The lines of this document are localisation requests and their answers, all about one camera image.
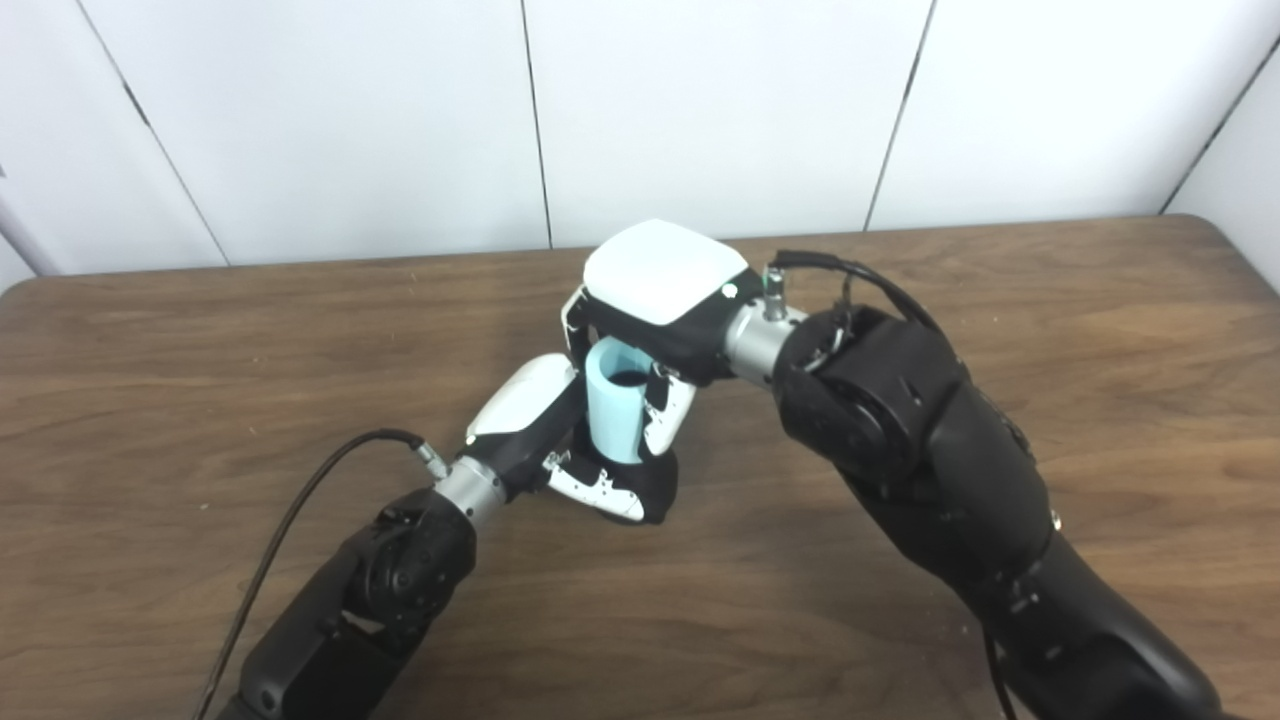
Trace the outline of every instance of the wooden table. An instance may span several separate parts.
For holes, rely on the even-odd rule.
[[[1032,437],[1065,532],[1216,680],[1280,715],[1280,302],[1208,224],[774,238],[929,305]],[[586,251],[45,278],[0,301],[0,716],[186,716],[316,464],[394,425],[456,447],[559,350]],[[819,309],[836,278],[803,275]],[[479,568],[378,717],[998,717],[978,626],[745,383],[701,393],[667,524],[553,495]],[[396,446],[306,507],[239,657],[335,544],[425,480]]]

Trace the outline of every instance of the panel seam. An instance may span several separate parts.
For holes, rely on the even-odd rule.
[[[147,119],[147,114],[142,110],[142,104],[138,101],[137,95],[134,95],[133,88],[129,86],[129,82],[124,79],[124,73],[120,72],[119,63],[115,61],[115,56],[111,55],[111,50],[108,49],[106,41],[102,40],[102,33],[97,31],[97,26],[93,23],[93,18],[90,17],[88,10],[84,8],[84,4],[81,0],[76,0],[76,6],[79,8],[81,15],[83,15],[84,22],[88,23],[88,28],[93,33],[93,37],[97,38],[99,47],[101,47],[102,54],[106,55],[106,61],[111,64],[111,70],[115,72],[115,77],[119,78],[120,87],[124,90],[124,94],[133,104],[133,109],[138,111],[138,117],[141,118],[142,124],[147,126],[147,132],[151,133],[151,138],[155,140],[156,147],[160,149],[160,155],[164,156],[165,163],[169,165],[169,172],[172,172],[174,179],[178,181],[178,187],[182,188],[182,192],[183,195],[186,195],[187,201],[191,202],[191,209],[195,210],[196,217],[200,218],[200,224],[204,225],[205,232],[209,233],[209,240],[214,243],[214,247],[218,249],[218,254],[221,255],[223,263],[228,268],[232,266],[230,258],[227,256],[227,250],[223,247],[223,243],[218,241],[218,236],[214,233],[214,228],[210,227],[209,219],[205,217],[204,210],[200,209],[200,204],[196,202],[196,197],[191,193],[191,188],[187,187],[187,181],[183,179],[182,173],[178,172],[178,167],[174,164],[173,156],[169,155],[169,149],[166,149],[164,146],[164,141],[160,140],[160,135],[156,133],[155,126],[152,126],[151,120]]]
[[[876,190],[872,191],[872,201],[867,205],[867,218],[863,220],[863,232],[870,229],[872,214],[876,213],[876,202],[879,200],[881,186],[884,184],[884,173],[888,170],[890,158],[893,155],[893,142],[897,140],[899,127],[902,124],[902,115],[906,113],[906,100],[911,96],[911,86],[915,85],[915,72],[920,68],[920,55],[924,54],[924,42],[929,37],[929,26],[933,24],[933,10],[937,9],[938,0],[931,0],[929,13],[924,15],[924,27],[920,28],[920,42],[915,46],[915,58],[911,60],[911,72],[906,76],[906,86],[902,88],[902,101],[897,105],[897,117],[893,118],[893,129],[888,133],[888,143],[884,146],[884,159],[881,161],[879,174],[876,177]]]
[[[538,87],[534,83],[534,51],[529,44],[529,13],[520,0],[520,24],[525,31],[525,63],[529,65],[529,101],[534,109],[534,141],[538,143],[538,177],[543,183],[543,217],[547,219],[547,247],[556,250],[552,238],[552,204],[547,195],[547,161],[543,159],[543,128],[538,119]]]
[[[1257,82],[1258,76],[1262,74],[1262,69],[1266,68],[1267,63],[1271,61],[1271,58],[1276,53],[1276,47],[1280,47],[1280,37],[1276,37],[1275,42],[1271,44],[1271,49],[1267,50],[1267,54],[1262,56],[1262,61],[1258,63],[1258,67],[1253,69],[1253,74],[1249,76],[1249,81],[1244,83],[1243,88],[1240,88],[1240,92],[1235,96],[1235,100],[1231,101],[1231,106],[1228,108],[1226,114],[1222,115],[1221,122],[1219,122],[1217,127],[1213,128],[1213,132],[1210,133],[1208,140],[1206,140],[1204,145],[1201,146],[1199,151],[1196,154],[1196,158],[1192,160],[1190,165],[1187,167],[1187,172],[1183,173],[1181,178],[1179,178],[1178,184],[1174,186],[1174,191],[1169,193],[1169,199],[1166,199],[1165,204],[1160,206],[1160,213],[1157,213],[1158,215],[1164,215],[1165,213],[1169,211],[1169,206],[1174,204],[1174,200],[1178,197],[1178,193],[1181,192],[1183,186],[1187,184],[1187,181],[1192,177],[1192,173],[1196,172],[1196,168],[1199,167],[1201,160],[1204,159],[1204,154],[1208,152],[1210,146],[1213,145],[1213,141],[1217,140],[1217,136],[1222,132],[1222,128],[1225,128],[1226,123],[1231,119],[1231,115],[1235,114],[1235,109],[1240,106],[1240,101],[1243,101],[1244,96],[1249,94],[1251,88],[1253,88],[1253,83]]]

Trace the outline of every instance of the table surface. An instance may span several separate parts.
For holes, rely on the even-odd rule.
[[[1280,716],[1280,302],[1185,217],[772,238],[897,279],[1030,436],[1064,532],[1231,710]],[[0,300],[0,715],[189,714],[280,512],[337,445],[456,447],[561,350],[586,251],[45,278]],[[799,275],[826,306],[836,278]],[[626,528],[550,493],[376,717],[998,717],[965,609],[900,559],[746,383],[701,392],[680,497]],[[224,682],[337,543],[425,482],[344,461]]]

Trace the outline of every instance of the cable connector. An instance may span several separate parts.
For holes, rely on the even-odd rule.
[[[443,480],[449,477],[449,465],[443,457],[440,457],[440,454],[425,441],[422,445],[415,447],[413,452],[422,459],[422,462],[426,465],[426,471],[435,475],[435,479]]]

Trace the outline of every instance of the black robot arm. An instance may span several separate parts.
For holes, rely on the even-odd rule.
[[[1204,674],[1056,532],[1025,438],[940,332],[837,305],[791,333],[772,389],[787,434],[982,621],[1038,717],[1226,717]]]

